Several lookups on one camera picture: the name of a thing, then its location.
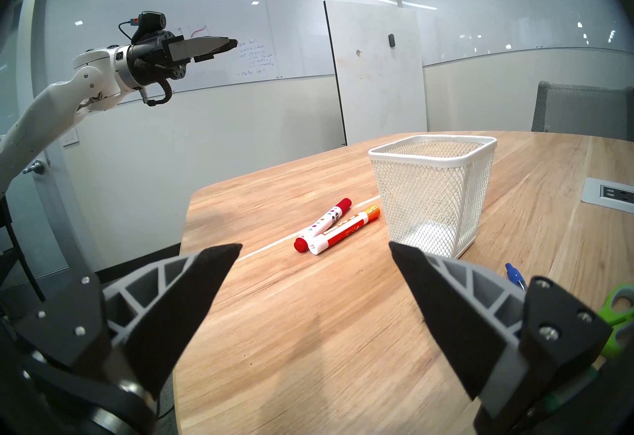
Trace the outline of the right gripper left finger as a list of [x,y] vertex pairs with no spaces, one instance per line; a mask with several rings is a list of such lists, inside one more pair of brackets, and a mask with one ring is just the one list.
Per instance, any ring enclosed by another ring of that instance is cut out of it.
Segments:
[[79,400],[155,398],[195,335],[242,244],[150,263],[103,287],[94,273],[15,324],[33,376]]

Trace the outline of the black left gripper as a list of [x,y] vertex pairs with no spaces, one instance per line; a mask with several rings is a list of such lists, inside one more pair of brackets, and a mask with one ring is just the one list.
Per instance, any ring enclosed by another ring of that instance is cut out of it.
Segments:
[[182,79],[191,59],[195,63],[211,60],[215,54],[237,46],[238,41],[229,37],[185,39],[183,35],[175,36],[172,32],[150,32],[129,46],[126,60],[132,78],[139,85],[147,86],[167,79]]

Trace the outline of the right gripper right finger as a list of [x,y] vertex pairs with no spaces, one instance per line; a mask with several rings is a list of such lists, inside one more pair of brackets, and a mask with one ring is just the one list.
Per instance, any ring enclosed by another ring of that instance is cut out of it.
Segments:
[[389,242],[423,320],[471,400],[478,434],[529,434],[584,389],[612,328],[545,276],[526,290],[466,261]]

